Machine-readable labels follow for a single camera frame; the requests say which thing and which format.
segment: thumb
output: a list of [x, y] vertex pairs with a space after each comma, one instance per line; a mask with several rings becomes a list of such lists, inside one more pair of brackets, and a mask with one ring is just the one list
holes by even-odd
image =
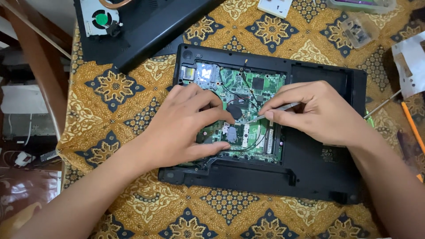
[[279, 125], [289, 126], [304, 132], [312, 123], [311, 116], [308, 114], [294, 114], [281, 110], [268, 110], [264, 113], [264, 116]]
[[229, 148], [230, 144], [224, 141], [214, 142], [212, 144], [194, 144], [187, 149], [187, 154], [190, 160], [196, 160], [217, 154], [221, 150]]

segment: metal tool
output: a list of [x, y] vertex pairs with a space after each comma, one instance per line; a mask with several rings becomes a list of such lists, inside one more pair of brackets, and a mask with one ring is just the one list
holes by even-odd
[[[296, 105], [299, 105], [300, 103], [301, 103], [301, 102], [297, 102], [297, 103], [290, 103], [290, 104], [284, 105], [284, 106], [282, 106], [282, 107], [276, 108], [276, 110], [285, 111], [285, 110], [287, 110], [287, 109], [289, 109], [289, 108], [292, 108], [292, 107], [294, 107], [294, 106], [296, 106]], [[252, 122], [254, 122], [254, 121], [257, 121], [257, 120], [260, 120], [260, 119], [264, 119], [264, 118], [265, 118], [265, 116], [264, 116], [264, 115], [262, 115], [262, 116], [258, 116], [257, 118], [255, 118], [255, 119], [253, 119], [253, 120], [250, 120], [250, 121], [246, 122], [245, 124], [249, 124], [249, 123], [252, 123]]]

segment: table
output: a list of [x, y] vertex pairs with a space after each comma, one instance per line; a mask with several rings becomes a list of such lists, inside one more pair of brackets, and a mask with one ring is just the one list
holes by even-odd
[[[410, 22], [419, 0], [399, 0], [395, 10], [368, 15], [378, 40], [354, 49], [341, 31], [349, 12], [325, 0], [293, 0], [286, 19], [257, 10], [256, 0], [227, 0], [192, 25], [184, 40], [194, 45], [358, 68], [368, 73], [366, 108], [393, 94], [398, 84], [391, 45], [421, 30]], [[75, 30], [65, 132], [57, 146], [66, 163], [66, 189], [142, 133], [171, 89], [175, 55], [146, 60], [128, 75], [113, 65], [84, 62]], [[425, 138], [424, 95], [406, 99]], [[373, 115], [375, 129], [424, 175], [425, 157], [399, 100]], [[332, 202], [157, 181], [157, 170], [140, 176], [115, 200], [91, 238], [377, 238], [387, 236], [367, 200]]]

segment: motherboard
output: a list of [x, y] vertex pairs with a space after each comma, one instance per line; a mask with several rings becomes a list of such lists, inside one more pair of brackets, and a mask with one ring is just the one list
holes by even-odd
[[198, 84], [219, 96], [223, 109], [235, 119], [235, 124], [217, 121], [208, 125], [198, 133], [197, 143], [226, 141], [231, 148], [220, 152], [220, 156], [236, 160], [280, 162], [280, 126], [267, 119], [245, 123], [256, 118], [263, 104], [285, 83], [284, 73], [266, 74], [245, 67], [234, 69], [196, 62], [196, 68], [182, 66], [179, 75], [181, 85]]

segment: right hand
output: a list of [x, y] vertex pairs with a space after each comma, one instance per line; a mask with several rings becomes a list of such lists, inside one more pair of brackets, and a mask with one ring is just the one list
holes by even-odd
[[[281, 105], [302, 102], [302, 114], [275, 110]], [[282, 86], [258, 115], [298, 129], [313, 139], [333, 145], [357, 146], [366, 132], [374, 131], [326, 81]]]

